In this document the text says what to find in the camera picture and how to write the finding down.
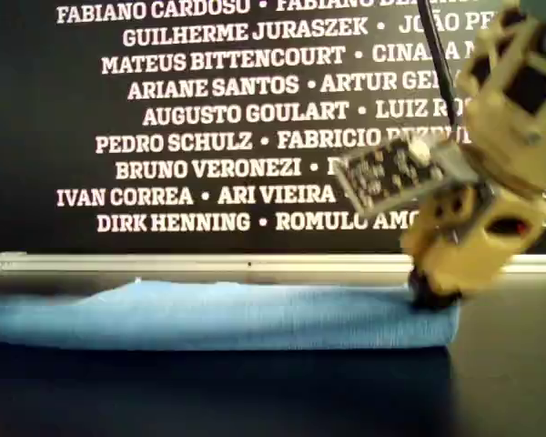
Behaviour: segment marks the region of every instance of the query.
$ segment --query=blue cloth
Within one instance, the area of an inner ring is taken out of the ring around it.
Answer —
[[[80,350],[280,351],[445,346],[457,307],[398,288],[140,281],[82,300],[0,298],[0,341]]]

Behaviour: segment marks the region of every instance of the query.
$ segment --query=black cable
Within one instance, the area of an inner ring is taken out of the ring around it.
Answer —
[[[419,8],[420,23],[425,31],[430,54],[433,58],[433,65],[435,66],[435,73],[437,74],[437,80],[439,81],[440,96],[447,105],[447,117],[451,124],[451,129],[455,130],[458,125],[457,111],[455,108],[455,86],[453,84],[453,79],[451,78],[449,65],[447,64],[447,57],[445,57],[445,50],[440,42],[439,32],[437,31],[437,27],[433,24],[434,19],[430,7],[430,0],[418,0],[417,7]]]

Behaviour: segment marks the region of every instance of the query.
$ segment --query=black surface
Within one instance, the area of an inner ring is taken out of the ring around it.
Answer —
[[[0,345],[0,436],[28,435],[546,437],[546,275],[467,304],[449,351]]]

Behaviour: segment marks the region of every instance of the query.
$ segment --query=white frame edge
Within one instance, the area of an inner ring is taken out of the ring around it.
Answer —
[[[405,255],[28,255],[0,253],[0,272],[404,273]],[[505,273],[546,273],[546,255],[519,255]]]

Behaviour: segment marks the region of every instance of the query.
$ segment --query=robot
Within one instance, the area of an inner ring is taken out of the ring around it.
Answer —
[[[430,6],[418,3],[456,128]],[[417,202],[419,214],[400,246],[412,259],[409,286],[423,309],[444,309],[481,293],[545,230],[546,1],[507,2],[477,34],[456,85],[470,97],[463,124],[471,144],[457,144],[452,134],[407,136],[334,163],[362,217]]]

